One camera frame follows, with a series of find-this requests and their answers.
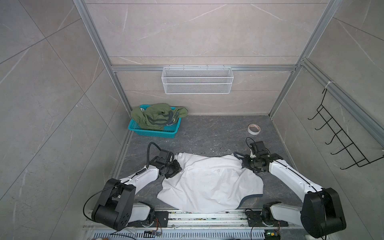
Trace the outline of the white tank top navy trim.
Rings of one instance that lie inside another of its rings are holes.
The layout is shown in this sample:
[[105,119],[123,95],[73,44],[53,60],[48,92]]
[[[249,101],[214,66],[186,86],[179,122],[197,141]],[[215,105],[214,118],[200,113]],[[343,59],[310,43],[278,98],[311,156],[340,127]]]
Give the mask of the white tank top navy trim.
[[248,196],[262,196],[261,177],[233,155],[205,157],[179,153],[182,171],[162,182],[157,198],[184,212],[213,214],[235,210]]

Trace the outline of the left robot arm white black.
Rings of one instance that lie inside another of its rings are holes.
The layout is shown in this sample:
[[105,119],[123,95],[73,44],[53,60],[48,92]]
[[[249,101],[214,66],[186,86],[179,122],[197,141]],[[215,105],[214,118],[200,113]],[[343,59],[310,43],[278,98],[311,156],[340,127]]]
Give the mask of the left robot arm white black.
[[104,188],[96,193],[99,198],[90,219],[115,231],[132,224],[151,226],[155,210],[145,203],[136,203],[136,193],[159,177],[172,178],[181,170],[174,153],[160,150],[158,156],[147,160],[146,166],[131,176],[120,180],[109,179]]

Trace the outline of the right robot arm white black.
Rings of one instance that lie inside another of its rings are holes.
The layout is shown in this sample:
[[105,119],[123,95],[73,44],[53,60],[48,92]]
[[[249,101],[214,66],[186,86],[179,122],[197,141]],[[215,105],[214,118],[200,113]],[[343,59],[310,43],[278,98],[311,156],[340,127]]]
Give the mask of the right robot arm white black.
[[325,240],[328,235],[347,227],[340,196],[332,188],[323,188],[293,169],[278,154],[272,154],[264,142],[248,145],[249,155],[234,152],[242,167],[253,173],[270,173],[280,179],[302,201],[301,207],[292,207],[276,201],[265,204],[261,212],[246,209],[250,227],[282,227],[291,223],[303,227],[314,239]]

